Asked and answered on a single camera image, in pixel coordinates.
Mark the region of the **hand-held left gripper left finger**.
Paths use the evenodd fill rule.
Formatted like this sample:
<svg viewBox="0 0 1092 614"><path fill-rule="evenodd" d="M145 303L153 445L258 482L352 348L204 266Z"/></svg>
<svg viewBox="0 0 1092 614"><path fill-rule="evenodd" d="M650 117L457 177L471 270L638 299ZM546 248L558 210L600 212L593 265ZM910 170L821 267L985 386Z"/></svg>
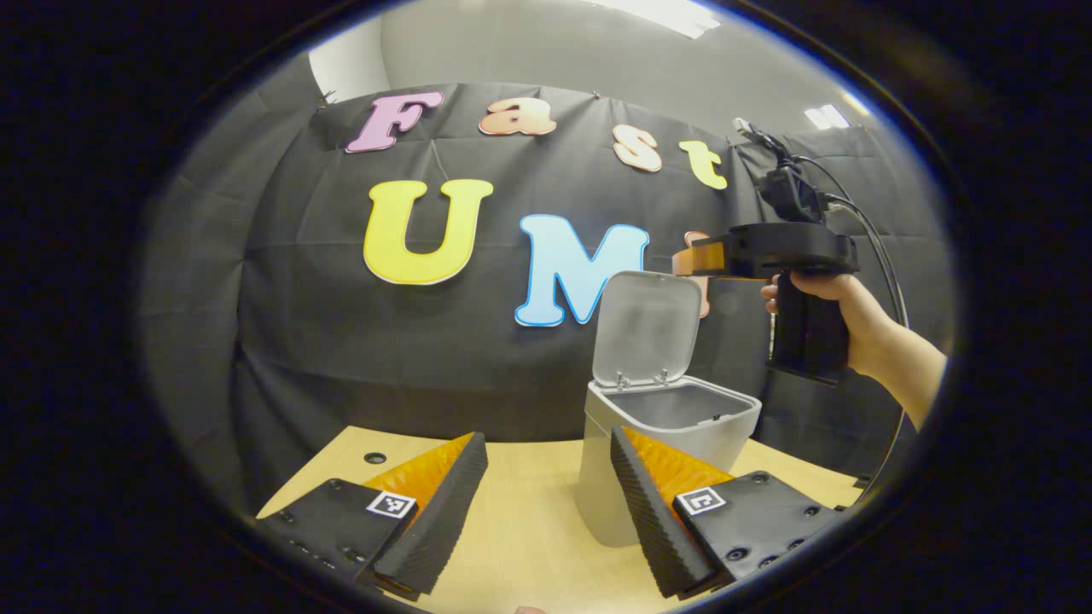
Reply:
<svg viewBox="0 0 1092 614"><path fill-rule="evenodd" d="M451 559L487 467L485 435L468 432L360 484L324 479L256 527L332 583L417 601Z"/></svg>

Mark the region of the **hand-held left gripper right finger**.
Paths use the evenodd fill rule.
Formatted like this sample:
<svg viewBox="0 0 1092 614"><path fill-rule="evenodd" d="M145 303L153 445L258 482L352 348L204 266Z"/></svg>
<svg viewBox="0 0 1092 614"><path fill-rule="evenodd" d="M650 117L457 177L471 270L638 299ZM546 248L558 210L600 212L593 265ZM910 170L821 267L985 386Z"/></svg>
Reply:
<svg viewBox="0 0 1092 614"><path fill-rule="evenodd" d="M843 512L767 471L726 471L629 427L612 467L660 594L717 591L774 564Z"/></svg>

